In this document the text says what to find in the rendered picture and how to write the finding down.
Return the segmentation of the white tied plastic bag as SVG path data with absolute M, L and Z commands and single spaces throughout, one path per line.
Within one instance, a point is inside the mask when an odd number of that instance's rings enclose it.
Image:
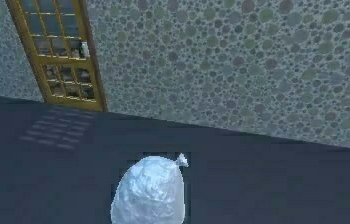
M 122 176 L 111 203 L 112 224 L 183 224 L 185 186 L 181 167 L 188 160 L 148 156 Z

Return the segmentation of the yellow glazed room door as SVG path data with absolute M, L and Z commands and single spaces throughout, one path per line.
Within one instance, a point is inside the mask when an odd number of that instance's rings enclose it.
M 43 100 L 105 112 L 86 0 L 6 0 Z M 87 42 L 90 57 L 82 54 Z

